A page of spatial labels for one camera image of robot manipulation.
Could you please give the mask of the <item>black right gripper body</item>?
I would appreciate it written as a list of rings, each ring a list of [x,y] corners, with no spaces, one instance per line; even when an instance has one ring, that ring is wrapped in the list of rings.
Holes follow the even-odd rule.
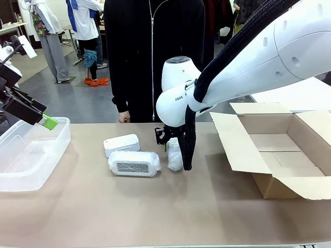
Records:
[[[155,128],[155,136],[158,145],[165,145],[172,138],[177,138],[180,144],[184,141],[184,126],[170,127],[164,125],[163,128]]]

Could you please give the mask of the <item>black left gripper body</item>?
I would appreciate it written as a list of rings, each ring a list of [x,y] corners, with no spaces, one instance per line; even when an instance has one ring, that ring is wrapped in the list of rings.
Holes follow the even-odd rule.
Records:
[[[1,76],[1,103],[3,105],[9,105],[12,102],[14,98],[12,88],[14,85],[13,81],[7,81]]]

